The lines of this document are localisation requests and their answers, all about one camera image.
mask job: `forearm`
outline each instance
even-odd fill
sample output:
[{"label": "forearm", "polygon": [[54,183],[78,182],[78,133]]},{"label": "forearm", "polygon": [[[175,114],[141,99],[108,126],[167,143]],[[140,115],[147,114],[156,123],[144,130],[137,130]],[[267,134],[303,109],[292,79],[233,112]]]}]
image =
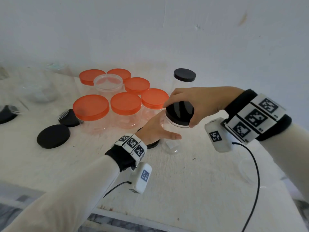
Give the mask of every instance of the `forearm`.
[{"label": "forearm", "polygon": [[27,207],[4,231],[74,232],[91,214],[119,175],[110,156],[103,156],[57,189]]},{"label": "forearm", "polygon": [[260,143],[309,200],[309,132],[291,124],[284,132]]}]

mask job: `black wristband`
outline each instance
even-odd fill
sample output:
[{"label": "black wristband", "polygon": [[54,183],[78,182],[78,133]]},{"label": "black wristband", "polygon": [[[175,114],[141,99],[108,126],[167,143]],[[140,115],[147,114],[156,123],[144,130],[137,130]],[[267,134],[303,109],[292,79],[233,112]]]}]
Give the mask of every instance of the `black wristband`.
[{"label": "black wristband", "polygon": [[128,167],[135,167],[135,160],[125,149],[122,148],[122,146],[114,145],[105,153],[105,155],[114,159],[119,166],[120,172]]},{"label": "black wristband", "polygon": [[[257,93],[248,89],[232,101],[224,110],[228,113],[229,118],[225,121],[228,123],[238,112],[240,112],[247,104],[249,104]],[[286,130],[292,123],[292,118],[285,114],[274,126],[269,128],[265,133],[260,134],[256,139],[264,141],[274,135],[277,135]]]}]

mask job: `person's left hand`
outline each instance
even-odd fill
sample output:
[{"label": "person's left hand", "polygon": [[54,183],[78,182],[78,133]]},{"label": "person's left hand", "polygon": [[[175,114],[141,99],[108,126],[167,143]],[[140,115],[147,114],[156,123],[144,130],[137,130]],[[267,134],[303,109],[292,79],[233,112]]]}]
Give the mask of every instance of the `person's left hand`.
[{"label": "person's left hand", "polygon": [[140,131],[135,133],[135,135],[146,145],[154,143],[161,138],[172,140],[181,139],[180,134],[172,133],[163,129],[162,123],[164,121],[164,114],[165,110],[161,111],[152,117]]}]

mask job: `wire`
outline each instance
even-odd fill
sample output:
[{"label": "wire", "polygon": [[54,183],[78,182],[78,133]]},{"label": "wire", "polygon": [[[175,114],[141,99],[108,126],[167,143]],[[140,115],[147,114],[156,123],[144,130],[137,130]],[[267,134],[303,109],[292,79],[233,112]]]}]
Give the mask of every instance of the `wire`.
[{"label": "wire", "polygon": [[248,225],[248,223],[249,223],[249,221],[250,221],[250,219],[251,219],[251,217],[252,217],[252,214],[253,214],[253,212],[254,212],[255,206],[257,205],[257,198],[259,197],[259,192],[260,192],[260,172],[259,172],[259,168],[257,167],[257,162],[256,162],[256,160],[255,160],[255,158],[254,158],[252,152],[251,152],[245,145],[243,145],[243,144],[241,144],[241,143],[232,142],[232,144],[234,144],[234,145],[240,145],[240,146],[246,148],[247,151],[248,151],[248,152],[250,153],[250,155],[252,156],[253,161],[254,161],[254,164],[255,164],[255,168],[257,169],[257,195],[255,196],[254,204],[253,204],[252,210],[251,210],[251,212],[250,212],[250,215],[249,215],[249,217],[248,217],[248,219],[247,219],[247,221],[246,221],[246,223],[245,223],[245,226],[243,227],[243,229],[242,229],[242,231],[241,231],[241,232],[244,232],[245,229],[246,229],[246,227],[247,227],[247,225]]},{"label": "wire", "polygon": [[106,195],[108,195],[110,192],[112,192],[114,189],[116,189],[118,186],[121,186],[122,184],[125,184],[125,183],[128,183],[128,184],[132,184],[132,182],[122,182],[122,183],[120,183],[120,184],[118,184],[117,186],[115,186],[114,188],[112,188],[109,192],[107,192],[105,195],[104,195],[104,197],[106,196]]}]

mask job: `person's right hand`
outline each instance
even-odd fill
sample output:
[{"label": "person's right hand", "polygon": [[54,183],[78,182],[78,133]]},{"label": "person's right hand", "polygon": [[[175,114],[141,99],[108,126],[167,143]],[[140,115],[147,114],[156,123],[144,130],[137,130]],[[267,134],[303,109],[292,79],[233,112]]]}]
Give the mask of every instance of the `person's right hand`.
[{"label": "person's right hand", "polygon": [[176,88],[163,107],[180,101],[190,102],[194,107],[194,114],[189,127],[193,128],[206,116],[225,109],[243,91],[237,87]]}]

